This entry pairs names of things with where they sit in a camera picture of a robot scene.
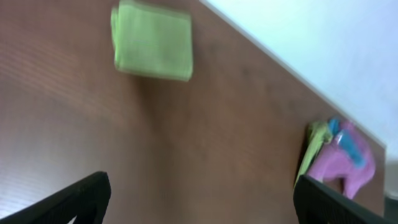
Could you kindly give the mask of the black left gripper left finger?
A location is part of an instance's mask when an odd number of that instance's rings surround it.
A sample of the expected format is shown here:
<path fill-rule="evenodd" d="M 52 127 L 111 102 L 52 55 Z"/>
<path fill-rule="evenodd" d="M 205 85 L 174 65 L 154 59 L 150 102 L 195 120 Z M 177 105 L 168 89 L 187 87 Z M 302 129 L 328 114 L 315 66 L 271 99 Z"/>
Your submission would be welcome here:
<path fill-rule="evenodd" d="M 102 224 L 110 198 L 108 174 L 99 171 L 2 218 L 1 224 Z"/>

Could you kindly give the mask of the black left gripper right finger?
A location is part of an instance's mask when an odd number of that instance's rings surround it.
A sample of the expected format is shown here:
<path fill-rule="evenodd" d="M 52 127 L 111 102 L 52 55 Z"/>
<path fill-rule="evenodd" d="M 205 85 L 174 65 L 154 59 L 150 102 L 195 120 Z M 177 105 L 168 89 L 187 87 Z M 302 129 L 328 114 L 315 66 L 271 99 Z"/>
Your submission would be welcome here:
<path fill-rule="evenodd" d="M 323 183 L 302 175 L 293 195 L 300 224 L 394 224 L 335 192 Z"/>

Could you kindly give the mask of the light green cloth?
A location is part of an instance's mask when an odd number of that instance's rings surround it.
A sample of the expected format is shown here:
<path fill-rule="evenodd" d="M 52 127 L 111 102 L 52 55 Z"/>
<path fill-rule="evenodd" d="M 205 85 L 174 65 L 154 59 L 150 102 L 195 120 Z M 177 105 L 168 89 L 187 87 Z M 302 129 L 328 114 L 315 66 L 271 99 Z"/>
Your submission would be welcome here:
<path fill-rule="evenodd" d="M 191 79 L 189 14 L 139 1 L 120 1 L 112 8 L 110 24 L 116 69 L 145 77 Z"/>

